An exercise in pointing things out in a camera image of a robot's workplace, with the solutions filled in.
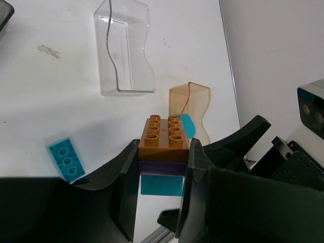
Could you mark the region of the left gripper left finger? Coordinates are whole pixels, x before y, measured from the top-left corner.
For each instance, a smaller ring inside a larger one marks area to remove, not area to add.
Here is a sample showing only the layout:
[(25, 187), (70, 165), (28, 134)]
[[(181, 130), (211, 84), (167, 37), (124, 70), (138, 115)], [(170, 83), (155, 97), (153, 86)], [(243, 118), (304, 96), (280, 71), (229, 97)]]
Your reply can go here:
[(132, 242), (139, 143), (72, 184), (1, 178), (1, 242)]

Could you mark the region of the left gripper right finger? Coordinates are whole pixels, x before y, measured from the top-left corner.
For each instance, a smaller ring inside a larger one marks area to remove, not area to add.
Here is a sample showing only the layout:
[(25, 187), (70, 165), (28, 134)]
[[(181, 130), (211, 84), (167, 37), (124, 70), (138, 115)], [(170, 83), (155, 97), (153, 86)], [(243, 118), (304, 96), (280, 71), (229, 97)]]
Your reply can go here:
[(256, 178), (214, 166), (193, 139), (179, 242), (323, 242), (323, 192), (243, 192)]

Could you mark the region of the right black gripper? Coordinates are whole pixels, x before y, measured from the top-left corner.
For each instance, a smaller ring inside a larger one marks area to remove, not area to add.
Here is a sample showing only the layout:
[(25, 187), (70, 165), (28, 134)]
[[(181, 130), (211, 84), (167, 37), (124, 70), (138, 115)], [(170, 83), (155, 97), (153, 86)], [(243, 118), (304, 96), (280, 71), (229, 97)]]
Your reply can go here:
[(218, 168), (252, 172), (256, 181), (243, 192), (286, 192), (314, 189), (323, 192), (323, 167), (296, 141), (275, 137), (272, 147), (250, 170), (244, 156), (270, 128), (262, 116), (255, 116), (230, 136), (204, 146), (208, 159)]

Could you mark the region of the small teal lego brick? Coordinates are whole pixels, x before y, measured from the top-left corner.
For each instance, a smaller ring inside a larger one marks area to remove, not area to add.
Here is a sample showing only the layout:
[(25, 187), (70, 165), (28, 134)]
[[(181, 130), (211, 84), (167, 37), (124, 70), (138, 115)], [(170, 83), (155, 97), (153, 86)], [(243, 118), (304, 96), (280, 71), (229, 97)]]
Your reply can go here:
[(182, 176), (141, 175), (141, 194), (158, 196), (181, 196)]

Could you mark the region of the thin purple lego plate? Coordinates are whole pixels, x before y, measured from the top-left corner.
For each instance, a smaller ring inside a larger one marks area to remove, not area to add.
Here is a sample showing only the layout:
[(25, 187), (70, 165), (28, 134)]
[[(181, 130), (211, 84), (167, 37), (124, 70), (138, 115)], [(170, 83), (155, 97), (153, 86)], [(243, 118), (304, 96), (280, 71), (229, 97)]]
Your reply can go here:
[(187, 163), (170, 161), (139, 161), (139, 172), (143, 175), (185, 176)]

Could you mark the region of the orange lego brick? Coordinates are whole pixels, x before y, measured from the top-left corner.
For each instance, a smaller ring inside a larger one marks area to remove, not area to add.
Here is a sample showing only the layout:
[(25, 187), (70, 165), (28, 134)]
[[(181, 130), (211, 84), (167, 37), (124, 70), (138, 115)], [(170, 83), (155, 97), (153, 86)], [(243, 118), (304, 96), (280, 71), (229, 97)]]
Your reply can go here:
[(138, 152), (140, 161), (186, 163), (189, 145), (179, 118), (152, 114), (146, 120)]

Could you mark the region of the teal rounded lego brick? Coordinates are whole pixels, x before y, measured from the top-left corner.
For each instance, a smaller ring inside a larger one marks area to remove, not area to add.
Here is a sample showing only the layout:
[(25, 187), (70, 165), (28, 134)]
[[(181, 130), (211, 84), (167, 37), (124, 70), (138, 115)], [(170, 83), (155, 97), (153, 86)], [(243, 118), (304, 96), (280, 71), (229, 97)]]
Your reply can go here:
[(196, 127), (191, 116), (187, 113), (183, 113), (180, 115), (180, 120), (187, 137), (192, 139), (196, 134)]

